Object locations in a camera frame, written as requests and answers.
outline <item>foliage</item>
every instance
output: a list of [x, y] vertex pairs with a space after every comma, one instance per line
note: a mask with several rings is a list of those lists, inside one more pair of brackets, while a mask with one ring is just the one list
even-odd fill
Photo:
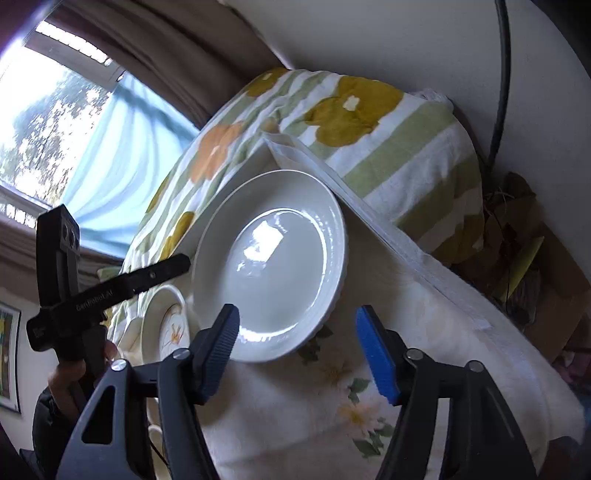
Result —
[[37, 197], [55, 203], [61, 197], [71, 168], [60, 167], [64, 158], [64, 121], [82, 113], [96, 115], [108, 99], [105, 89], [70, 72], [55, 90], [25, 108], [14, 119], [14, 147], [0, 145], [0, 173], [13, 183], [19, 175], [33, 173], [42, 185]]

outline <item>black cable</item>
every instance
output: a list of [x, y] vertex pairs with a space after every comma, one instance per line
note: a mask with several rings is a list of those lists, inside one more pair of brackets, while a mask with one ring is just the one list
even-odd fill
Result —
[[505, 0], [495, 0], [496, 14], [499, 20], [499, 33], [501, 35], [501, 91], [499, 92], [499, 105], [496, 110], [495, 127], [492, 131], [491, 148], [486, 162], [486, 173], [491, 175], [495, 166], [496, 154], [501, 146], [505, 117], [507, 115], [507, 103], [509, 102], [509, 84], [511, 82], [511, 32], [509, 30], [509, 14]]
[[164, 457], [162, 456], [162, 453], [160, 453], [158, 451], [158, 449], [155, 447], [155, 445], [152, 443], [152, 439], [148, 439], [148, 441], [150, 442], [150, 446], [152, 447], [152, 450], [156, 452], [156, 455], [158, 455], [160, 457], [160, 460], [162, 460], [164, 462], [164, 464], [166, 465], [166, 468], [170, 469], [168, 467], [168, 462], [166, 460], [164, 460]]

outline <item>orange flower pattern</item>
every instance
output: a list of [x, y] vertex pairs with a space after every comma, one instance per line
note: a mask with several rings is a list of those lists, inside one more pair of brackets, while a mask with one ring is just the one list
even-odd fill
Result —
[[191, 180], [197, 183], [203, 176], [211, 180], [228, 156], [228, 147], [242, 133], [243, 122], [219, 124], [204, 134], [191, 166]]

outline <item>blue gripper pad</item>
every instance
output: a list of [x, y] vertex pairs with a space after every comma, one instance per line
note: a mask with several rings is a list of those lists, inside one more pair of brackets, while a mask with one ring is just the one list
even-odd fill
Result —
[[357, 337], [374, 376], [375, 384], [380, 395], [386, 397], [390, 404], [396, 405], [400, 396], [400, 390], [396, 384], [396, 364], [382, 337], [387, 332], [379, 321], [371, 307], [363, 306], [357, 309]]

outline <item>plate rim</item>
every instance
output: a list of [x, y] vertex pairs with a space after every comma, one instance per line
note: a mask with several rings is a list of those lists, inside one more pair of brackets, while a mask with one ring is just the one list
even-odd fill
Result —
[[[201, 235], [201, 238], [199, 239], [199, 244], [197, 246], [197, 251], [195, 252], [195, 255], [193, 257], [193, 262], [191, 263], [191, 296], [194, 296], [193, 294], [193, 285], [195, 283], [195, 270], [196, 270], [196, 266], [197, 266], [197, 257], [199, 256], [199, 253], [201, 251], [202, 248], [202, 244], [203, 244], [203, 240], [205, 239], [207, 232], [209, 230], [210, 225], [213, 223], [214, 219], [216, 218], [217, 214], [219, 213], [219, 211], [224, 207], [224, 205], [226, 204], [226, 202], [230, 201], [231, 198], [234, 197], [234, 195], [236, 195], [236, 193], [243, 187], [245, 187], [246, 185], [248, 185], [250, 182], [253, 182], [255, 180], [258, 180], [261, 177], [265, 177], [267, 175], [272, 175], [272, 174], [279, 174], [282, 172], [289, 172], [291, 174], [293, 173], [297, 173], [299, 175], [303, 175], [306, 177], [311, 178], [312, 180], [314, 180], [317, 184], [319, 184], [330, 196], [330, 198], [333, 201], [334, 206], [336, 206], [336, 211], [337, 211], [337, 215], [336, 215], [336, 223], [337, 223], [337, 227], [339, 230], [339, 235], [341, 236], [341, 238], [339, 240], [342, 241], [342, 255], [340, 256], [340, 258], [338, 258], [339, 260], [339, 281], [335, 282], [334, 286], [332, 287], [332, 291], [330, 292], [330, 298], [331, 301], [327, 303], [327, 306], [325, 309], [323, 309], [322, 311], [322, 315], [319, 316], [318, 321], [316, 322], [316, 324], [314, 325], [314, 328], [312, 328], [310, 330], [310, 334], [308, 336], [306, 336], [301, 342], [299, 342], [298, 344], [294, 345], [292, 348], [288, 349], [285, 352], [280, 352], [279, 354], [274, 354], [274, 355], [268, 355], [262, 358], [257, 358], [257, 359], [242, 359], [242, 358], [234, 358], [232, 356], [232, 354], [230, 355], [230, 359], [237, 361], [237, 362], [241, 362], [241, 363], [251, 363], [251, 364], [255, 364], [255, 363], [263, 363], [263, 362], [271, 362], [273, 360], [276, 360], [278, 358], [281, 358], [282, 356], [285, 356], [295, 350], [297, 350], [299, 347], [301, 347], [304, 343], [306, 343], [310, 337], [312, 335], [314, 335], [315, 332], [317, 332], [321, 326], [324, 324], [324, 322], [327, 320], [329, 313], [333, 310], [334, 308], [334, 303], [335, 303], [335, 299], [339, 296], [339, 291], [342, 288], [343, 285], [343, 278], [346, 274], [346, 270], [347, 270], [347, 255], [348, 255], [348, 239], [347, 239], [347, 232], [346, 232], [346, 224], [345, 224], [345, 217], [343, 215], [343, 210], [341, 209], [340, 205], [339, 205], [339, 201], [337, 199], [337, 197], [335, 196], [335, 194], [333, 193], [333, 191], [327, 186], [325, 185], [321, 180], [319, 180], [318, 178], [314, 177], [313, 175], [305, 172], [305, 171], [301, 171], [301, 170], [294, 170], [292, 168], [279, 168], [278, 170], [271, 170], [271, 171], [266, 171], [263, 172], [261, 174], [258, 174], [257, 176], [247, 180], [246, 182], [242, 183], [239, 187], [237, 187], [230, 195], [228, 195], [223, 202], [217, 207], [217, 209], [213, 212], [211, 218], [209, 219], [209, 221], [207, 222], [207, 225], [205, 226], [204, 230], [203, 230], [203, 234]], [[199, 323], [199, 320], [197, 318], [195, 318], [195, 322], [199, 325], [199, 327], [201, 329], [206, 328], [203, 325], [201, 325]]]

